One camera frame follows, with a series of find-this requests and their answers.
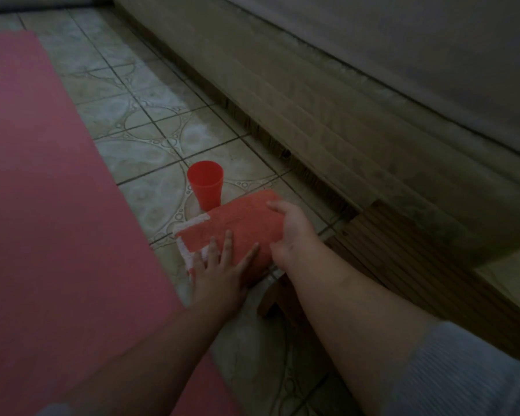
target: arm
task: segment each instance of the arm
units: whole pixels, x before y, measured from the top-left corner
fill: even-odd
[[[241,274],[258,251],[255,245],[236,266],[228,231],[221,260],[215,240],[205,268],[194,257],[193,304],[123,356],[113,360],[63,399],[71,416],[167,415],[224,323],[242,306],[247,290]]]
[[[298,206],[285,214],[274,261],[349,389],[367,414],[380,414],[395,380],[438,320],[358,272],[327,248]]]

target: forearm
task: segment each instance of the forearm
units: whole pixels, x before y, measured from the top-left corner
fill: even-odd
[[[167,415],[226,315],[198,303],[72,390],[74,416]]]
[[[287,273],[335,366],[368,414],[437,320],[355,270],[319,240],[298,242]]]

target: person's right arm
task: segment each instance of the person's right arm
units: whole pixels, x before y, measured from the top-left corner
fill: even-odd
[[[520,362],[375,283],[321,243],[302,210],[285,215],[275,263],[367,415],[520,415]]]

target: cup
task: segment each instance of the cup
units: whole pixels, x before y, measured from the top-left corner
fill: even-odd
[[[205,212],[221,205],[223,168],[211,160],[196,162],[187,171],[200,208]]]

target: person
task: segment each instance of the person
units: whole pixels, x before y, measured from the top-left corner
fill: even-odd
[[[298,206],[267,206],[284,214],[273,259],[367,415],[520,415],[519,361],[355,270],[319,240]],[[232,249],[230,232],[221,257],[212,241],[206,265],[194,258],[192,305],[39,416],[169,414],[245,300],[240,276],[258,246],[237,265]]]

